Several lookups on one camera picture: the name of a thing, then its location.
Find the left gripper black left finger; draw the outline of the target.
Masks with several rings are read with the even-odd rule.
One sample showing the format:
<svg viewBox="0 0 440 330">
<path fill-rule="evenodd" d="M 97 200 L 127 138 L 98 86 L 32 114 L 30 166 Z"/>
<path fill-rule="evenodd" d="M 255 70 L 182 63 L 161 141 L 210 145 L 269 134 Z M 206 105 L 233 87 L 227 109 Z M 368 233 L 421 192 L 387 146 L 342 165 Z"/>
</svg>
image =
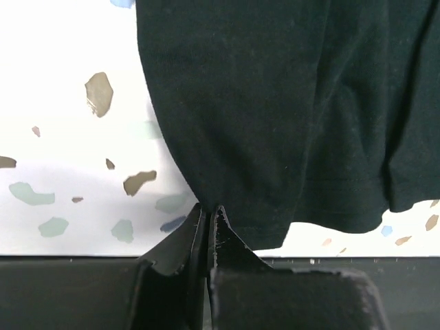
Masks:
<svg viewBox="0 0 440 330">
<path fill-rule="evenodd" d="M 201 329 L 206 214 L 136 258 L 4 256 L 2 329 Z"/>
</svg>

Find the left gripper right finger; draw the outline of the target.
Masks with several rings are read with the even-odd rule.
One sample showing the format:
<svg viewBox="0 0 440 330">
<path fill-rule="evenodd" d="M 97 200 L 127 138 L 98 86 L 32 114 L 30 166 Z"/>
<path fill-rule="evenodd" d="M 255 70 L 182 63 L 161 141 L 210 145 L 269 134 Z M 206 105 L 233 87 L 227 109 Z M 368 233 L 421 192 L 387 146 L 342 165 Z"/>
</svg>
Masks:
<svg viewBox="0 0 440 330">
<path fill-rule="evenodd" d="M 379 292 L 354 269 L 275 269 L 212 214 L 208 292 L 214 329 L 389 329 Z"/>
</svg>

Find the black t-shirt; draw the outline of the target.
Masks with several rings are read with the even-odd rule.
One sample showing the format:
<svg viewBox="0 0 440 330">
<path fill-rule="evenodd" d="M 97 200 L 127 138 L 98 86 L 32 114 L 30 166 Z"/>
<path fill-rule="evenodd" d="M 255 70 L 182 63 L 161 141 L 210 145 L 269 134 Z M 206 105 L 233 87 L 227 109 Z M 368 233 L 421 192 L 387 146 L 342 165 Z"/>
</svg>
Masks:
<svg viewBox="0 0 440 330">
<path fill-rule="evenodd" d="M 439 198 L 438 1 L 138 1 L 166 145 L 253 250 Z"/>
</svg>

